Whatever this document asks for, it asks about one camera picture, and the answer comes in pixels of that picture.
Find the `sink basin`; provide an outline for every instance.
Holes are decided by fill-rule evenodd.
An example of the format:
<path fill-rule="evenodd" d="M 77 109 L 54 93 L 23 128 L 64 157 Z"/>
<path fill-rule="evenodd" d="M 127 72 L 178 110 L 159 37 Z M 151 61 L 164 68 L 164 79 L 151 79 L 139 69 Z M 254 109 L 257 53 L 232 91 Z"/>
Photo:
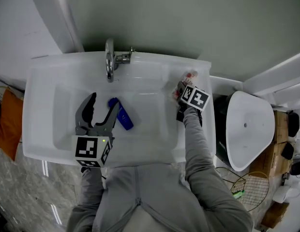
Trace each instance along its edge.
<path fill-rule="evenodd" d="M 235 171 L 248 167 L 272 142 L 275 118 L 266 100 L 236 91 L 216 102 L 215 117 L 217 156 Z"/>
<path fill-rule="evenodd" d="M 71 137 L 75 112 L 82 101 L 96 92 L 92 124 L 107 115 L 107 101 L 117 97 L 134 127 L 126 131 L 116 121 L 115 140 L 106 166 L 134 162 L 185 161 L 184 126 L 176 121 L 177 108 L 170 94 L 180 77 L 198 72 L 196 86 L 211 94 L 210 63 L 173 56 L 133 53 L 131 64 L 115 71 L 108 83 L 105 53 L 63 54 L 35 59 L 27 81 L 23 108 L 24 155 L 64 164 L 72 159 Z M 215 127 L 212 99 L 203 116 L 203 128 L 212 155 Z"/>

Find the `faucet handle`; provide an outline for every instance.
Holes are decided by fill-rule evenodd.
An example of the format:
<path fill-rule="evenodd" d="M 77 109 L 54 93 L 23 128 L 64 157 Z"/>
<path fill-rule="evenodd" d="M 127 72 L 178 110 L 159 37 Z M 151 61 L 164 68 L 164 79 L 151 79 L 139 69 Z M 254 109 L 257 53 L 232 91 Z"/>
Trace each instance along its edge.
<path fill-rule="evenodd" d="M 129 53 L 125 53 L 122 55 L 116 55 L 116 64 L 129 64 L 131 62 L 131 56 L 133 52 L 133 48 L 130 47 Z"/>

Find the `orange cushion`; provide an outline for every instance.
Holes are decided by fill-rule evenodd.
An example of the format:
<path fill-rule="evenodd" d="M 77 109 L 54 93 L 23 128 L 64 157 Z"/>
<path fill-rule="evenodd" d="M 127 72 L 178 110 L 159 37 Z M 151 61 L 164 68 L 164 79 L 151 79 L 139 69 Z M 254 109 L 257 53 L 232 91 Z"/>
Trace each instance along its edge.
<path fill-rule="evenodd" d="M 0 147 L 13 161 L 22 134 L 23 101 L 5 90 L 0 110 Z"/>

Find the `cardboard box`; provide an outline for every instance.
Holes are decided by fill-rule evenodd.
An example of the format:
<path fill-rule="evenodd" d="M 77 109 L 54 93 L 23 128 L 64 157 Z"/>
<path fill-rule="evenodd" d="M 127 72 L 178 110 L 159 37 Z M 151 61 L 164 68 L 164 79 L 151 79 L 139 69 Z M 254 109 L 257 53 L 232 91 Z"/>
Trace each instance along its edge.
<path fill-rule="evenodd" d="M 250 172 L 263 172 L 268 177 L 282 175 L 290 171 L 292 160 L 287 160 L 281 153 L 286 143 L 269 145 L 250 165 Z"/>
<path fill-rule="evenodd" d="M 277 203 L 275 202 L 265 213 L 261 224 L 268 228 L 275 228 L 275 226 L 281 221 L 284 216 L 288 203 Z"/>
<path fill-rule="evenodd" d="M 273 142 L 280 144 L 288 141 L 289 130 L 288 130 L 288 116 L 286 113 L 274 111 L 275 115 L 275 134 Z"/>

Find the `white sink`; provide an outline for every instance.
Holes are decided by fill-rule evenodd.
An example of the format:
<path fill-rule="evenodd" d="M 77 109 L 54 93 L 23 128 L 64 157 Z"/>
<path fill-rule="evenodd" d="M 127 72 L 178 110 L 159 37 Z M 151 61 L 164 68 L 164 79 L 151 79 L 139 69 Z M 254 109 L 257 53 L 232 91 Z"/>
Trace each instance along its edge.
<path fill-rule="evenodd" d="M 122 64 L 108 83 L 105 53 L 63 54 L 35 59 L 27 81 L 23 108 L 24 155 L 40 160 L 76 165 L 71 154 L 75 112 L 96 92 L 92 124 L 102 122 L 107 101 L 119 98 L 134 127 L 126 131 L 119 121 L 106 166 L 132 162 L 185 161 L 184 126 L 176 121 L 172 89 L 189 70 L 198 72 L 196 86 L 211 94 L 210 63 L 173 56 L 133 53 L 131 64 Z M 211 154 L 215 155 L 213 102 L 203 116 Z"/>

